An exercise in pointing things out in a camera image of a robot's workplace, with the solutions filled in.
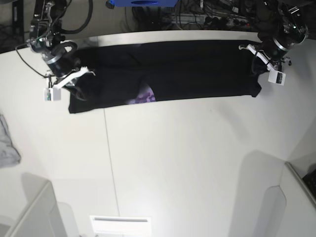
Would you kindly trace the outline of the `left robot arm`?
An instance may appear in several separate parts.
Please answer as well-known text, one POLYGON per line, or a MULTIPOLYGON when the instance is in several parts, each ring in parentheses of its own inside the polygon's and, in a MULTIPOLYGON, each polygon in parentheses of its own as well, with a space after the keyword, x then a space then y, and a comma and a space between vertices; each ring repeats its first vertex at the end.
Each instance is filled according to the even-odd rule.
POLYGON ((314 0, 264 0, 257 8, 261 50, 272 62, 281 59, 308 35, 301 8, 314 0))

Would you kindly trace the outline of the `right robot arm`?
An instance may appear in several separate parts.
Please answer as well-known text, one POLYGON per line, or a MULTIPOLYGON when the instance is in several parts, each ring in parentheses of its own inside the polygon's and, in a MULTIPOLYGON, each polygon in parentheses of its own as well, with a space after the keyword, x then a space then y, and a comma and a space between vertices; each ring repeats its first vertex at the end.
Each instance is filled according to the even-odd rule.
POLYGON ((80 66, 80 60, 74 57, 77 44, 65 41, 62 35, 62 17, 68 6, 66 0, 36 1, 30 26, 28 46, 41 55, 58 79, 77 72, 80 66))

